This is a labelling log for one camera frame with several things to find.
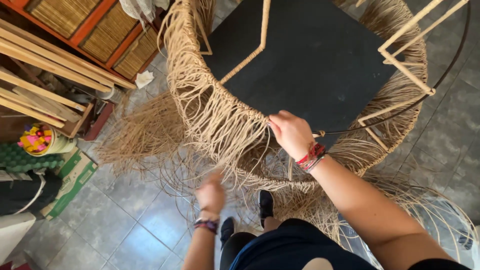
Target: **sneaker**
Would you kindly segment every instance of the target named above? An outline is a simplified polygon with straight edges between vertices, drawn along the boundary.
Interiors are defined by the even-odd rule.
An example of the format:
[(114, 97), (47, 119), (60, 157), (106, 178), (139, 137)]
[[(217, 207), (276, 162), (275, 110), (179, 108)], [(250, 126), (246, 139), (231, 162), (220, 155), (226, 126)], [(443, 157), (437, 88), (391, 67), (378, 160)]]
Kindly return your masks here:
[(266, 190), (260, 190), (258, 194), (258, 205), (260, 206), (260, 225), (265, 228), (264, 221), (268, 217), (273, 217), (273, 196)]
[(220, 242), (222, 243), (222, 247), (220, 250), (223, 249), (223, 246), (227, 242), (227, 240), (235, 233), (235, 222), (233, 217), (228, 217), (222, 224), (220, 228)]

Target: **black square seat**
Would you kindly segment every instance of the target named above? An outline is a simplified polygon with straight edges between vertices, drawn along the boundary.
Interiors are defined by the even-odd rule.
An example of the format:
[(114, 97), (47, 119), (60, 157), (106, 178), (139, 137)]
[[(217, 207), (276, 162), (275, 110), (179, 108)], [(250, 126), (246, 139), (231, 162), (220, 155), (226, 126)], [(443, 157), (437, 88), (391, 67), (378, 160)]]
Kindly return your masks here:
[[(208, 37), (218, 80), (259, 46), (262, 8), (243, 0)], [(288, 110), (314, 131), (345, 130), (396, 71), (383, 43), (330, 0), (272, 0), (266, 48), (224, 86), (264, 115)], [(318, 140), (330, 148), (337, 138)]]

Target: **person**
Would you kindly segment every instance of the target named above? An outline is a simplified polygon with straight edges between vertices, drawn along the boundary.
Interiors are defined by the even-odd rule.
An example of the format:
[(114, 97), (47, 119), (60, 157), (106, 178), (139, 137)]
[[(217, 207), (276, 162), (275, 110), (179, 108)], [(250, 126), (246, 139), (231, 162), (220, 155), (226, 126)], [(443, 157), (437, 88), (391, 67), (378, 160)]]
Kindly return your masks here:
[[(285, 110), (269, 118), (277, 142), (293, 159), (315, 160), (309, 155), (315, 140), (304, 119)], [(310, 162), (308, 172), (384, 269), (468, 269), (455, 262), (417, 221), (368, 182), (328, 154), (317, 159)], [(219, 173), (213, 173), (196, 191), (200, 218), (195, 223), (183, 270), (214, 269), (215, 234), (225, 202), (220, 179)], [(264, 233), (258, 237), (245, 232), (234, 234), (231, 217), (223, 223), (220, 270), (375, 269), (312, 224), (298, 219), (275, 219), (274, 200), (269, 192), (260, 191), (259, 206)]]

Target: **colorful bracelet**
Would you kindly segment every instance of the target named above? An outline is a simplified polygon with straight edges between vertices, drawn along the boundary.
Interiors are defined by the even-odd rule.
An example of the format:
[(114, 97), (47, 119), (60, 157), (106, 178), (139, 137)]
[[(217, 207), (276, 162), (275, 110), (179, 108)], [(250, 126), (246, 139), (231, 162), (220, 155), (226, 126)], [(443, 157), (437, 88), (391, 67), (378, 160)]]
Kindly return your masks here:
[(310, 150), (308, 153), (303, 157), (301, 160), (296, 161), (296, 163), (306, 172), (310, 172), (315, 165), (317, 165), (321, 160), (324, 159), (325, 154), (325, 147), (320, 145), (319, 143), (311, 144)]
[(202, 218), (197, 219), (195, 223), (193, 224), (193, 227), (196, 228), (207, 228), (209, 231), (213, 232), (216, 234), (216, 231), (218, 230), (218, 224), (219, 220), (212, 221), (212, 220), (205, 220)]

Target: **hand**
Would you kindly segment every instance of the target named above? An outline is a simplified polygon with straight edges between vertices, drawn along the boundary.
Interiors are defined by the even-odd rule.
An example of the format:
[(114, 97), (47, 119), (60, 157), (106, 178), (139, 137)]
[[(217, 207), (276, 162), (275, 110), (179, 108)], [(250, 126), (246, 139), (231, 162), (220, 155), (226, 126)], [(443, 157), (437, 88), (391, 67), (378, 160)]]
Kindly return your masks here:
[(270, 127), (278, 144), (293, 159), (301, 160), (310, 150), (312, 143), (315, 143), (307, 121), (286, 110), (272, 114), (269, 118)]
[(225, 191), (220, 183), (222, 177), (220, 170), (213, 171), (205, 177), (202, 185), (195, 191), (201, 210), (220, 214), (225, 204)]

